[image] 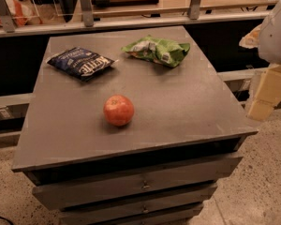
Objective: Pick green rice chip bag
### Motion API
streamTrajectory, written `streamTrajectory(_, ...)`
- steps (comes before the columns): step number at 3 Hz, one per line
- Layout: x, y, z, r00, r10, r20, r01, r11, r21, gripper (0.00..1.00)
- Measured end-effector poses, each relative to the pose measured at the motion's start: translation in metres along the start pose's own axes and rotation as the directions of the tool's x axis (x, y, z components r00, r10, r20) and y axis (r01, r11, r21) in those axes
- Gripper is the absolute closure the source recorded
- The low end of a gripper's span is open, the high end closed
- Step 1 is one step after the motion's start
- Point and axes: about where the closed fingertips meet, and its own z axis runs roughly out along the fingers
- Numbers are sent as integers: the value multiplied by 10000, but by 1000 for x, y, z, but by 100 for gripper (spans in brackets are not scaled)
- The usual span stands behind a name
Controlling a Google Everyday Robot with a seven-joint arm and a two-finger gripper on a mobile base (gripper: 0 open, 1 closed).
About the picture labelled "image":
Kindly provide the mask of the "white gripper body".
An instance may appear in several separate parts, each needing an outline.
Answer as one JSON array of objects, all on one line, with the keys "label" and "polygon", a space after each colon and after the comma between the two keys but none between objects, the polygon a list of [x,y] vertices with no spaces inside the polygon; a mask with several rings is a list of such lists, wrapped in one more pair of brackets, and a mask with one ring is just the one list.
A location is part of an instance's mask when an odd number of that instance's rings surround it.
[{"label": "white gripper body", "polygon": [[281,65],[281,0],[261,24],[258,51],[261,59]]}]

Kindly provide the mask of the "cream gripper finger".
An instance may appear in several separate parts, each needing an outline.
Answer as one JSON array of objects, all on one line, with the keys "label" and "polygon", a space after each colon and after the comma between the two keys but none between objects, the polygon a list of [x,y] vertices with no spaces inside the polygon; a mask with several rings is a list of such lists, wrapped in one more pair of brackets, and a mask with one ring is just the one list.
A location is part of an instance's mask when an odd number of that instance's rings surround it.
[{"label": "cream gripper finger", "polygon": [[239,45],[243,48],[254,49],[259,45],[259,32],[261,25],[256,26],[247,35],[241,38]]},{"label": "cream gripper finger", "polygon": [[270,64],[261,73],[247,116],[256,121],[266,120],[281,101],[281,65]]}]

